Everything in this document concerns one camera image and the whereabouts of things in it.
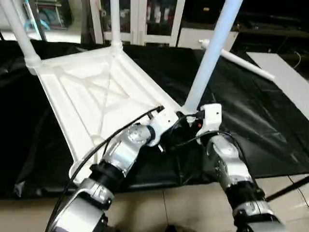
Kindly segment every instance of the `white plastic leg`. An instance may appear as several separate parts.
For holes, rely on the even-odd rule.
[[[112,46],[117,49],[122,49],[122,42],[120,37],[119,0],[111,0],[111,20]]]
[[[216,66],[221,50],[223,49],[228,34],[240,9],[241,3],[242,0],[225,1],[208,50],[202,59],[187,100],[183,106],[188,112],[196,112],[197,110],[197,106],[206,89],[213,69]]]
[[[19,19],[18,13],[12,0],[0,0],[4,14],[11,25],[12,31],[17,38],[17,42],[24,54],[26,66],[32,75],[36,75],[35,68],[42,64],[41,58],[36,54],[24,28]]]
[[[200,40],[199,41],[200,43],[202,43],[202,47],[203,48],[207,48],[208,45],[209,45],[209,40],[207,39],[204,39],[204,40]],[[270,74],[269,72],[257,67],[256,65],[254,64],[251,64],[247,61],[245,61],[244,59],[228,52],[228,51],[225,51],[224,49],[222,49],[221,51],[221,56],[223,56],[225,59],[228,59],[229,61],[231,62],[234,62],[235,64],[245,68],[245,69],[248,69],[249,71],[253,72],[253,73],[256,73],[258,75],[260,75],[261,77],[263,78],[266,78],[267,80],[269,81],[274,81],[275,79],[275,76]]]

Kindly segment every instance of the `beige floor tile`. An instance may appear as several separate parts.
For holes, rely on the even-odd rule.
[[[287,176],[261,178],[256,181],[259,187],[264,190],[266,196],[269,196],[292,184],[291,180]]]
[[[300,218],[285,223],[288,232],[308,232],[309,231],[309,217]]]
[[[0,201],[1,231],[43,232],[55,203],[55,199]]]
[[[258,179],[257,183],[264,190],[266,196],[269,196],[287,187],[292,182],[287,176],[284,176]],[[282,222],[309,217],[309,209],[298,190],[294,190],[271,201],[269,205]]]
[[[168,224],[160,190],[117,194],[107,216],[121,232],[163,232]]]
[[[164,190],[169,224],[197,232],[235,230],[232,210],[218,183]]]
[[[309,174],[302,174],[302,175],[292,175],[290,178],[296,182],[298,180],[301,180],[305,177],[307,177]],[[299,190],[303,193],[307,203],[309,203],[309,184],[305,184],[302,187],[299,188]]]
[[[0,201],[0,225],[8,232],[43,232],[56,203],[54,199]],[[107,212],[109,225],[121,232],[163,232],[167,226],[162,191],[117,194]]]

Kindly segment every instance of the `black plastic sheet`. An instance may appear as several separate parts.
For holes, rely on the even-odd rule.
[[[33,45],[41,58],[98,48],[38,41]],[[57,196],[68,180],[70,151],[17,43],[0,41],[0,51],[6,54],[0,57],[0,197]],[[174,100],[184,103],[202,51],[133,45],[124,51]],[[220,58],[201,104],[212,102],[222,105],[221,128],[235,135],[255,177],[309,172],[309,122],[273,83]],[[208,183],[212,179],[203,174],[203,156],[196,143],[170,153],[145,147],[121,191]]]

